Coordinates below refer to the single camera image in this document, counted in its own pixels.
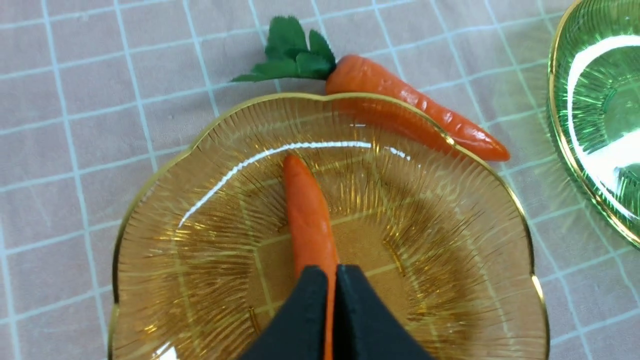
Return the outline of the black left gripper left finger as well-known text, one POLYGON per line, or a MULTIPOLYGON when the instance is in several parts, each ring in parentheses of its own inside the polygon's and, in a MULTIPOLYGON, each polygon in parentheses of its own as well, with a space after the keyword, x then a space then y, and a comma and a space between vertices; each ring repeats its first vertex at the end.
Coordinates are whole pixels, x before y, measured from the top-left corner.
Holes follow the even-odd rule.
POLYGON ((290 296, 241 360, 324 360, 329 280, 307 266, 290 296))

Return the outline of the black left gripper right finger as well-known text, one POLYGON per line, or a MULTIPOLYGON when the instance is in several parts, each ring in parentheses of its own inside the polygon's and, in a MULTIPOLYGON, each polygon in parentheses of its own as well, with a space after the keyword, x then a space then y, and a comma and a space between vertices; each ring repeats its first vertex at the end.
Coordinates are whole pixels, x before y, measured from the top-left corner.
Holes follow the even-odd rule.
POLYGON ((339 264, 333 311, 334 360, 432 360, 384 305, 357 265, 339 264))

